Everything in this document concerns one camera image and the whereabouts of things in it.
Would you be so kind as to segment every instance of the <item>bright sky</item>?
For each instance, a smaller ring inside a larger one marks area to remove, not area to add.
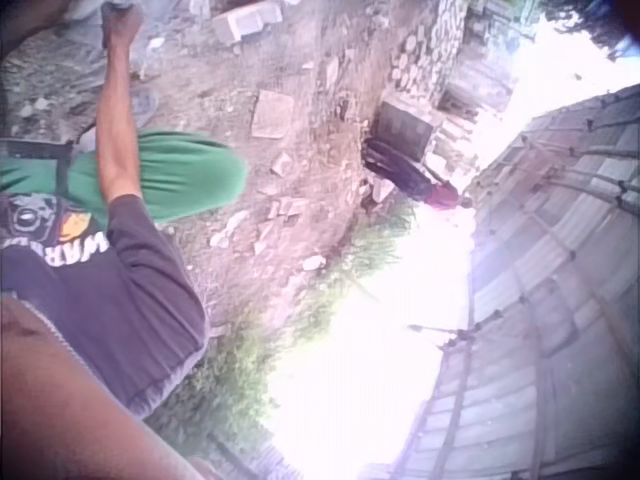
[[[548,24],[540,26],[535,45],[521,49],[516,68],[521,81],[502,125],[477,145],[484,165],[533,116],[640,82],[638,62],[612,64],[586,37],[560,36]],[[270,427],[305,478],[353,480],[367,463],[396,458],[441,359],[430,342],[438,335],[406,325],[464,327],[474,228],[469,213],[456,212],[455,227],[421,208],[419,228],[400,245],[403,260],[363,281],[380,304],[354,289],[330,338],[298,352],[274,375],[281,408]]]

